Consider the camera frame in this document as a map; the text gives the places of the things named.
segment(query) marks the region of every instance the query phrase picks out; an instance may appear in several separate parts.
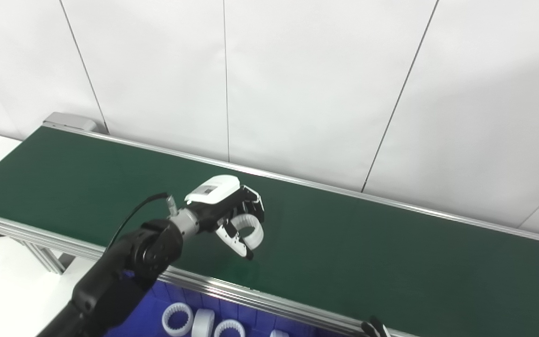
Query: robotic arm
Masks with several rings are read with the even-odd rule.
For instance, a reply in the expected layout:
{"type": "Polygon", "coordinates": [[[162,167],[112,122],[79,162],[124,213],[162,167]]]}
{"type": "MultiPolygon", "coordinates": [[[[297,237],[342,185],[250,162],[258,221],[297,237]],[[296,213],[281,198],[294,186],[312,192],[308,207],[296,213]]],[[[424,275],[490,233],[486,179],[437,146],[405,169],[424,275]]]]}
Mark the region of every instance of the robotic arm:
{"type": "Polygon", "coordinates": [[[182,244],[201,232],[216,234],[240,256],[253,258],[232,219],[251,214],[264,220],[261,197],[234,176],[216,176],[172,209],[123,235],[76,284],[72,298],[38,337],[100,337],[128,318],[157,277],[177,260],[182,244]],[[131,271],[127,276],[124,271],[131,271]]]}

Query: blue tray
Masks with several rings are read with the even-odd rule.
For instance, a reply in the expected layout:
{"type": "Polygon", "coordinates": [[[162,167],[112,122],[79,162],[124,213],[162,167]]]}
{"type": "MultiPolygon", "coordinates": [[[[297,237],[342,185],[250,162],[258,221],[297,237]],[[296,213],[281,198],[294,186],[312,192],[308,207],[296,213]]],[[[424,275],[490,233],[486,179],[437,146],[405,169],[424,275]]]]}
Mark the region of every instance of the blue tray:
{"type": "MultiPolygon", "coordinates": [[[[244,326],[246,337],[270,337],[274,329],[284,331],[290,337],[343,337],[331,331],[161,281],[156,282],[124,324],[111,329],[105,336],[168,337],[163,330],[161,316],[171,303],[176,302],[188,304],[193,313],[202,308],[213,310],[216,313],[214,329],[222,320],[238,320],[244,326]]],[[[230,330],[222,333],[222,337],[235,337],[231,335],[230,330]]]]}

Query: conveyor leg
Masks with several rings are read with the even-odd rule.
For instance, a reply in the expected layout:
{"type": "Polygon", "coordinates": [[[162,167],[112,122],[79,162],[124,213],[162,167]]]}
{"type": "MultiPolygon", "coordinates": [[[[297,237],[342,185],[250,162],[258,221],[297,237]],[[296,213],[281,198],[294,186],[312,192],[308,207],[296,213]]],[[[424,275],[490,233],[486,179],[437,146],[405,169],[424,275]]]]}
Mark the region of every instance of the conveyor leg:
{"type": "Polygon", "coordinates": [[[47,269],[47,271],[51,271],[52,273],[60,275],[62,275],[64,271],[66,271],[66,267],[69,263],[61,262],[57,257],[55,257],[55,255],[51,252],[51,250],[49,250],[49,248],[41,247],[28,241],[19,241],[26,248],[28,248],[28,251],[30,251],[37,260],[39,260],[39,262],[43,265],[43,267],[45,267],[45,269],[47,269]]]}

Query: black cable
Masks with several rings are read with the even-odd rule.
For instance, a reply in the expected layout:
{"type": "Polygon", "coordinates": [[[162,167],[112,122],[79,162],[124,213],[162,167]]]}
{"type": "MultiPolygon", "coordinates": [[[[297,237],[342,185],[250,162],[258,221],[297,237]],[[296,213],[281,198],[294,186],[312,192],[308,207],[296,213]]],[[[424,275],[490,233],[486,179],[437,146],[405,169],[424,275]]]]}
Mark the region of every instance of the black cable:
{"type": "Polygon", "coordinates": [[[137,211],[139,209],[141,209],[141,207],[143,207],[144,205],[147,205],[151,201],[159,200],[159,199],[166,199],[168,197],[169,197],[169,195],[166,192],[163,192],[163,193],[155,194],[154,196],[150,196],[150,197],[146,198],[145,200],[143,200],[137,207],[135,207],[132,210],[132,212],[126,217],[124,222],[122,222],[122,224],[120,224],[120,226],[116,230],[116,234],[114,234],[113,237],[111,237],[111,241],[109,242],[109,245],[107,245],[107,248],[105,248],[105,251],[107,251],[111,247],[111,245],[114,244],[114,242],[118,238],[118,235],[120,235],[120,232],[122,231],[122,228],[124,228],[124,226],[126,226],[126,224],[128,223],[128,220],[130,220],[130,218],[132,218],[132,216],[135,213],[137,213],[137,211]]]}

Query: white ring part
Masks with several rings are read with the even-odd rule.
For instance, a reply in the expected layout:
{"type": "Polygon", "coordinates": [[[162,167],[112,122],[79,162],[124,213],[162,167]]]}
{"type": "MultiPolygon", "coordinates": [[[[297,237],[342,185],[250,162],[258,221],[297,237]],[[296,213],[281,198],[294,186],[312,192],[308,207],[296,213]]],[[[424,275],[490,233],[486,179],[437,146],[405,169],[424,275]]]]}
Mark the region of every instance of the white ring part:
{"type": "Polygon", "coordinates": [[[280,330],[272,330],[269,337],[289,337],[288,333],[280,330]]]}
{"type": "Polygon", "coordinates": [[[259,219],[252,214],[241,214],[233,217],[230,222],[236,230],[241,230],[246,227],[254,228],[253,232],[243,238],[244,243],[251,249],[259,247],[263,241],[263,228],[259,223],[259,219]]]}
{"type": "Polygon", "coordinates": [[[191,331],[191,337],[211,337],[213,331],[213,321],[215,320],[216,313],[209,309],[199,309],[195,314],[195,320],[193,321],[193,331],[191,331]]]}
{"type": "Polygon", "coordinates": [[[186,335],[186,333],[188,333],[190,328],[193,326],[193,311],[184,303],[174,303],[163,311],[163,315],[161,316],[161,324],[163,324],[163,330],[165,330],[168,335],[171,335],[171,337],[182,337],[186,335]],[[182,328],[172,329],[168,325],[168,320],[171,315],[178,311],[186,312],[188,318],[186,319],[186,324],[182,326],[182,328]]]}
{"type": "Polygon", "coordinates": [[[235,329],[236,331],[238,331],[238,335],[240,335],[240,337],[244,337],[244,327],[242,326],[242,324],[240,324],[239,321],[236,320],[222,321],[216,327],[216,331],[213,333],[213,337],[220,337],[222,331],[226,329],[235,329]]]}

